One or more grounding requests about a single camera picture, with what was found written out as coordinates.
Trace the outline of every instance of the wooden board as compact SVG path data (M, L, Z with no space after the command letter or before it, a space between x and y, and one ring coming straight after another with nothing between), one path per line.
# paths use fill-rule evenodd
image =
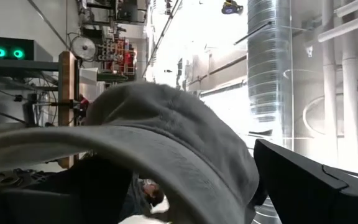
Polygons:
M69 51L64 51L59 55L59 77L58 77L58 101L69 103L74 99L75 95L75 57ZM73 126L74 111L68 106L58 107L58 125L59 126ZM58 163L62 168L70 168L77 156L70 156L59 159Z

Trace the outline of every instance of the metal duct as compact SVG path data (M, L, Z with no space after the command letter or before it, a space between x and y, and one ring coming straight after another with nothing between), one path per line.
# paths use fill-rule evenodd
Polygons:
M291 75L283 75L291 69L290 16L290 0L248 1L250 32L272 23L248 40L251 113L260 126L283 138L290 138L292 133ZM291 147L290 141L282 145Z

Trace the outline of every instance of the gray fabric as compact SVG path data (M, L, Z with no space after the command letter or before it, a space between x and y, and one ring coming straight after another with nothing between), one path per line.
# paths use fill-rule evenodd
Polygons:
M94 101L86 124L1 134L0 169L93 149L158 182L193 223L250 223L255 215L259 175L247 146L193 95L119 85Z

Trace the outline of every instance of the white pipe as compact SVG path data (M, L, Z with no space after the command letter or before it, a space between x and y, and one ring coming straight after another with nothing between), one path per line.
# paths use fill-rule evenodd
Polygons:
M358 10L358 0L336 9L335 12L338 17L343 17L352 12L356 12L357 10Z
M323 2L323 30L334 28L334 1ZM337 118L336 118L336 64L334 40L325 41L323 46L324 73L324 114L326 132L327 161L333 167L337 166Z
M330 30L326 30L322 34L318 36L318 41L320 43L325 42L327 40L331 40L332 38L338 37L340 35L346 34L350 31L354 31L355 29L358 29L358 18L354 19L353 21L347 22L343 25L332 27Z
M346 25L354 20L354 14L343 17ZM348 32L342 36L342 69L343 69L343 108L345 147L339 150L341 167L358 172L358 114L357 114L357 38L356 32Z

